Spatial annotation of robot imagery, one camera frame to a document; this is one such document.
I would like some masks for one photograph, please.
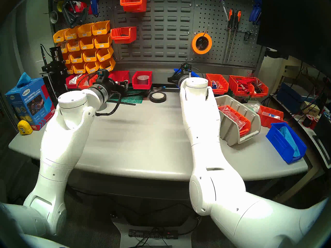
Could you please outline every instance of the workbench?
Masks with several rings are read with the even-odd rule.
[[[178,92],[166,92],[164,103],[144,100],[121,104],[111,116],[96,117],[75,169],[142,179],[189,181],[193,169],[189,139],[183,126]],[[114,103],[107,103],[110,112]],[[17,134],[9,148],[40,159],[45,127],[30,135]],[[232,147],[220,140],[227,161],[245,181],[271,179],[306,172],[302,158],[287,164],[265,137],[268,128]]]

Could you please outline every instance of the gray storage bin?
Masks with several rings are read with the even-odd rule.
[[[261,130],[261,120],[257,113],[251,111],[248,107],[228,95],[216,97],[215,99],[218,107],[224,105],[230,106],[251,121],[251,129],[249,132],[240,137],[238,125],[219,111],[219,114],[221,115],[221,128],[219,136],[221,139],[226,140],[229,146],[237,143],[240,144],[259,134]]]

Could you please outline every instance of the orange tape roll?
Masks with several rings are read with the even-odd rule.
[[[197,54],[207,53],[211,49],[212,44],[212,39],[207,33],[199,33],[192,40],[192,48]]]

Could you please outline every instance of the yellow storage bin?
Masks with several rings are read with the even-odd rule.
[[[66,61],[65,64],[70,64],[69,53],[62,54],[63,59]]]
[[[94,36],[84,37],[79,40],[79,46],[82,50],[94,48]]]
[[[70,40],[67,43],[67,50],[68,52],[72,52],[72,51],[80,51],[80,47],[79,47],[79,40]]]
[[[84,62],[97,61],[97,51],[98,51],[98,49],[84,50],[84,52],[83,52]]]
[[[115,60],[113,59],[113,57],[110,58],[110,61],[103,61],[101,64],[100,64],[100,68],[102,69],[106,69],[108,70],[109,72],[112,71],[115,67]]]
[[[64,38],[68,41],[68,40],[74,40],[77,39],[78,35],[77,35],[77,29],[78,26],[74,27],[74,28],[68,28],[65,32],[64,32]]]
[[[61,52],[62,54],[67,53],[67,41],[63,41],[63,42],[59,42],[56,46],[60,46],[61,47]]]
[[[95,23],[92,26],[92,34],[93,35],[100,35],[100,34],[106,34],[110,30],[110,21],[100,21]]]
[[[77,63],[73,65],[73,72],[75,74],[84,74],[86,72],[85,70],[85,64],[87,63]]]
[[[71,63],[82,63],[83,62],[83,53],[81,51],[73,51],[69,55]]]
[[[112,56],[113,52],[114,52],[114,50],[112,49],[112,47],[109,47],[107,49],[99,49],[97,52],[98,60],[100,62],[103,62],[103,61],[109,59]]]
[[[64,32],[67,29],[62,29],[57,31],[54,35],[53,35],[53,41],[54,43],[58,43],[58,42],[63,42],[64,41]]]
[[[68,68],[67,73],[73,74],[73,64],[66,64],[66,67]]]
[[[96,48],[109,48],[112,44],[112,39],[109,34],[97,35],[94,38],[94,44]]]
[[[89,73],[89,74],[98,71],[99,66],[100,66],[99,61],[85,63],[85,69],[86,69],[87,73]]]
[[[83,38],[92,35],[92,26],[94,23],[81,25],[78,30],[78,37]]]

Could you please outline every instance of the red plastic bag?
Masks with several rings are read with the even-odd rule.
[[[230,109],[225,106],[223,109],[221,109],[221,112],[228,116],[231,120],[233,120],[239,127],[239,131],[244,127],[246,122],[240,120],[233,112],[230,111]]]

